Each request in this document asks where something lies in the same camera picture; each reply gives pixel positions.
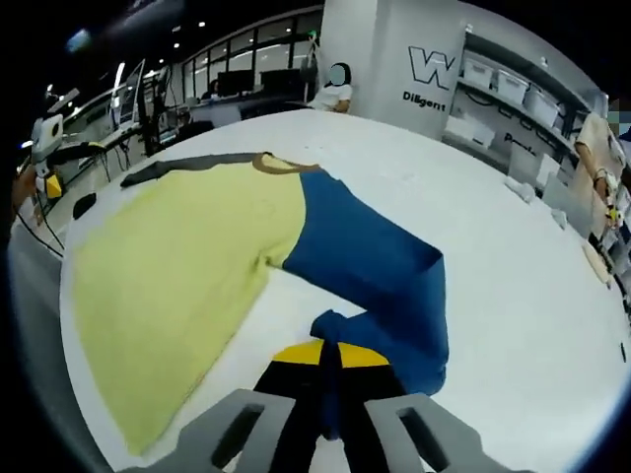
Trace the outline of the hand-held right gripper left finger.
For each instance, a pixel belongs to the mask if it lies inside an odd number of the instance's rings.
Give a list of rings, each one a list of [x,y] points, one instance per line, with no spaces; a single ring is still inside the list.
[[[252,390],[237,389],[179,434],[181,472],[222,472],[234,457],[239,472],[307,472],[321,434],[326,344],[285,348]]]

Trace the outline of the person's left hand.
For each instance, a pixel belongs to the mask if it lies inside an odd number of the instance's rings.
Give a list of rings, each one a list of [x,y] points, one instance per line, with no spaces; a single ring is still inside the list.
[[[36,192],[36,171],[28,166],[13,182],[12,201],[15,209],[19,210],[24,202]]]

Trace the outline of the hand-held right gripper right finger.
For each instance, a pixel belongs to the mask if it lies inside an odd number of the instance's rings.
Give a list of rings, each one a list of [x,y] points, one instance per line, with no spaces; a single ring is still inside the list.
[[[484,472],[480,435],[423,394],[406,394],[389,361],[338,343],[337,432],[353,472]]]

